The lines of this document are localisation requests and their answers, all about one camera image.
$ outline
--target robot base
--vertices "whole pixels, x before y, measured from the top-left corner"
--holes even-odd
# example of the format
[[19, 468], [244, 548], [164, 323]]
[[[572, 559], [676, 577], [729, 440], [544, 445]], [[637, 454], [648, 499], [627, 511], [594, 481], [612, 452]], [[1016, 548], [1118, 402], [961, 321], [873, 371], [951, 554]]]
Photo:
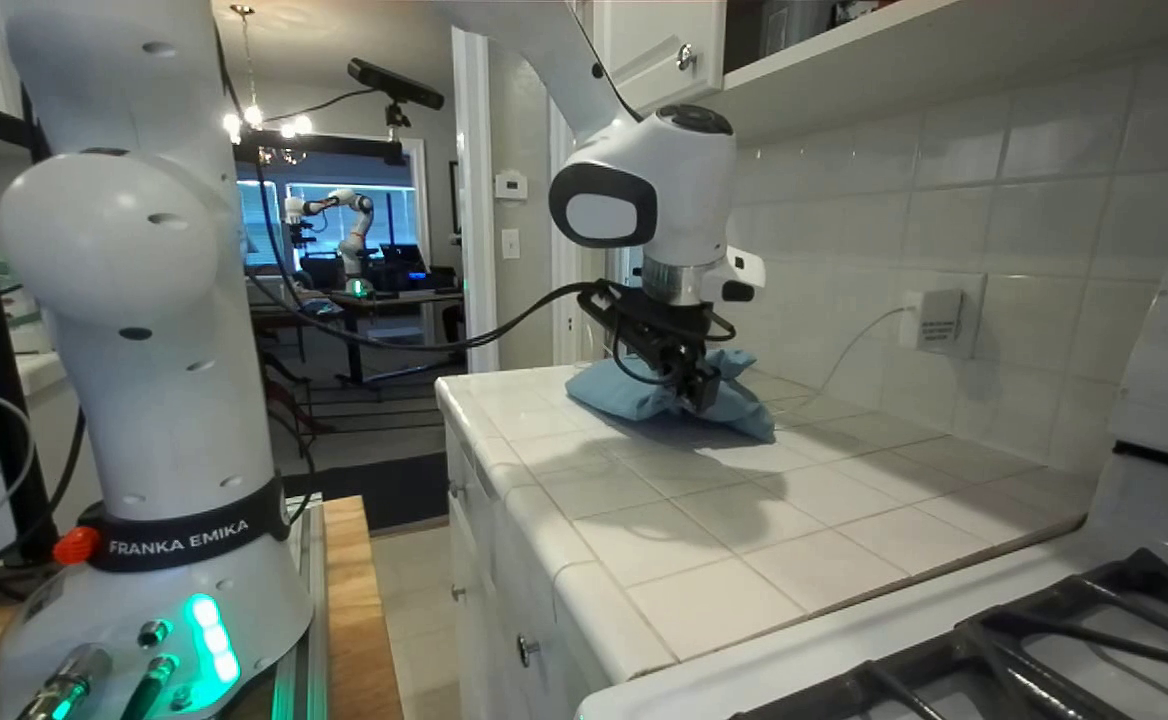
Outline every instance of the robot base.
[[0, 644], [0, 720], [203, 720], [307, 620], [307, 586], [268, 536], [173, 570], [68, 566], [38, 586]]

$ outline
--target stove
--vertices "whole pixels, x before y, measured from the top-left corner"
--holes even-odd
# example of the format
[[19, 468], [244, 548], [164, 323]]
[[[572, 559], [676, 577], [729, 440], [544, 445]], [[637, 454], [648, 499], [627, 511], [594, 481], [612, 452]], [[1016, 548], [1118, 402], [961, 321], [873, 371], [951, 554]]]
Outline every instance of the stove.
[[1089, 524], [589, 695], [584, 720], [1168, 720], [1168, 276]]

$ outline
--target ceiling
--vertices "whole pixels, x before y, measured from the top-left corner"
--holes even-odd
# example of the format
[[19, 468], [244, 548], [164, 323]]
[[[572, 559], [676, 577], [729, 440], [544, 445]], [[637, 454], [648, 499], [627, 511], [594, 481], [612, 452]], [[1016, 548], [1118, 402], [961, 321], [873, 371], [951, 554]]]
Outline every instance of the ceiling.
[[452, 27], [430, 0], [211, 0], [229, 68], [244, 84], [244, 30], [229, 3], [255, 6], [253, 76], [262, 90], [358, 87], [344, 64], [354, 54], [452, 95]]

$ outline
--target white wall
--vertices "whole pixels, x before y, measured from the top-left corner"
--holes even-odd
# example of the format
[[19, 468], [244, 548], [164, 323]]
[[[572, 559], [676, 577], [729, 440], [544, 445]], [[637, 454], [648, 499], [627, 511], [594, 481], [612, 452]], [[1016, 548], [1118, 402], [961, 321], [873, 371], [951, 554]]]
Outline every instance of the white wall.
[[951, 352], [886, 323], [834, 397], [1092, 473], [1168, 265], [1168, 46], [743, 147], [736, 226], [772, 267], [732, 312], [765, 371], [815, 385], [903, 286], [963, 286]]
[[[318, 87], [318, 84], [265, 84], [262, 87], [262, 102], [268, 115], [277, 112], [291, 112], [291, 109], [307, 109], [322, 102], [330, 95], [350, 90], [354, 84], [341, 87]], [[457, 160], [457, 109], [452, 109], [452, 87], [441, 87], [449, 95], [449, 102], [441, 112], [422, 109], [422, 102], [405, 102], [405, 112], [414, 115], [414, 128], [401, 137], [422, 137], [423, 139], [423, 155], [430, 155], [430, 251], [432, 265], [449, 265], [457, 267], [457, 231], [452, 231], [452, 192], [449, 192], [449, 160]], [[318, 131], [325, 137], [369, 137], [369, 139], [383, 139], [383, 95], [358, 95], [344, 101], [338, 109], [325, 109], [311, 115]]]
[[[504, 46], [493, 46], [493, 155], [495, 173], [516, 167], [527, 177], [525, 204], [495, 204], [495, 236], [512, 226], [520, 257], [495, 257], [495, 315], [512, 321], [554, 286], [554, 219], [549, 219], [549, 90], [540, 76]], [[527, 315], [500, 339], [500, 366], [554, 365], [554, 312]]]

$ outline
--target shelf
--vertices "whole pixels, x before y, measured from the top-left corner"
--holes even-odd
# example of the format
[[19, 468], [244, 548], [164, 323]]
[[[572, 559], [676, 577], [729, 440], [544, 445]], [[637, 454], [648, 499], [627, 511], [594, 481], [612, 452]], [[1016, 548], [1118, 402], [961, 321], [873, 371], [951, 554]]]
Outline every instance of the shelf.
[[1068, 70], [1168, 39], [1168, 0], [901, 0], [725, 76], [742, 139]]

